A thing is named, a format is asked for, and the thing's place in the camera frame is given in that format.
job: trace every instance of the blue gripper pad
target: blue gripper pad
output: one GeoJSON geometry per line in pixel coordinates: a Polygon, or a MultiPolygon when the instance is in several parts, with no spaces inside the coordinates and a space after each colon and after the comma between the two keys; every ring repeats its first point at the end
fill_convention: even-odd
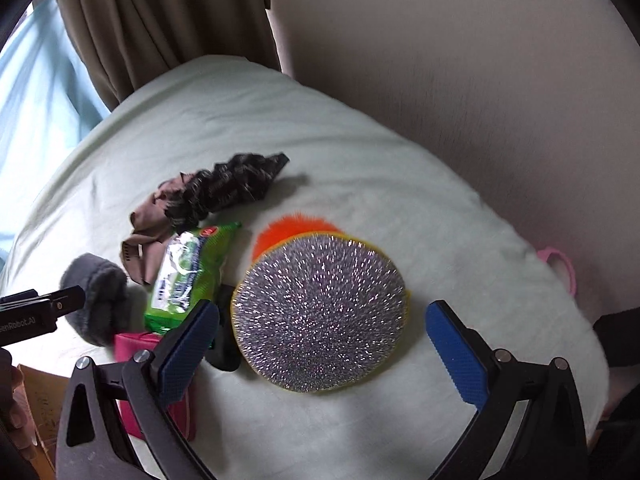
{"type": "Polygon", "coordinates": [[[206,301],[196,307],[199,307],[196,317],[182,322],[190,323],[158,370],[158,397],[164,409],[182,399],[220,325],[217,306],[206,301]]]}
{"type": "Polygon", "coordinates": [[[487,373],[471,347],[437,301],[424,314],[427,334],[462,400],[482,410],[489,397],[487,373]]]}

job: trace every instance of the silver glitter sponge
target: silver glitter sponge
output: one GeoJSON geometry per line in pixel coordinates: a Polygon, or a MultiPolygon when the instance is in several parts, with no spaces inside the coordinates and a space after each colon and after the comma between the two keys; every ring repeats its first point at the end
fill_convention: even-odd
{"type": "Polygon", "coordinates": [[[404,280],[367,244],[308,234],[263,254],[238,286],[232,322],[247,362],[274,384],[318,392],[353,383],[391,354],[404,280]]]}

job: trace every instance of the red pouch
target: red pouch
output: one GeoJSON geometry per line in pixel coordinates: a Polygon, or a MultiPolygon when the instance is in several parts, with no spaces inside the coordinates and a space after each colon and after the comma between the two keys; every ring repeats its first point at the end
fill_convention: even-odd
{"type": "MultiPolygon", "coordinates": [[[[128,361],[138,350],[153,350],[161,338],[162,336],[151,332],[144,332],[142,334],[116,334],[116,361],[128,361]]],[[[193,440],[196,436],[194,394],[193,381],[191,381],[182,400],[171,404],[167,409],[167,413],[174,420],[182,436],[189,441],[193,440]]],[[[140,431],[131,405],[126,400],[120,401],[120,415],[122,416],[122,423],[127,433],[144,440],[145,437],[140,431]]]]}

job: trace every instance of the orange fur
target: orange fur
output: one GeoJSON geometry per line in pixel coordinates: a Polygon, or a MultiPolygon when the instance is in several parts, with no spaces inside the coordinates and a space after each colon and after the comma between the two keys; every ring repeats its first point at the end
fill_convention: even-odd
{"type": "Polygon", "coordinates": [[[267,228],[258,235],[254,250],[251,254],[251,261],[254,262],[264,251],[287,238],[314,231],[341,232],[335,225],[322,218],[306,216],[302,213],[286,215],[269,224],[267,228]]]}

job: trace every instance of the green wet wipes package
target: green wet wipes package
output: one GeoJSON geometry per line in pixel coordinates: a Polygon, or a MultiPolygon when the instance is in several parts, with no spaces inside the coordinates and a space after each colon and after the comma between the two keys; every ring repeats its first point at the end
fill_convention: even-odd
{"type": "Polygon", "coordinates": [[[235,222],[185,231],[169,242],[145,311],[148,330],[164,335],[200,300],[216,297],[222,265],[239,227],[235,222]]]}

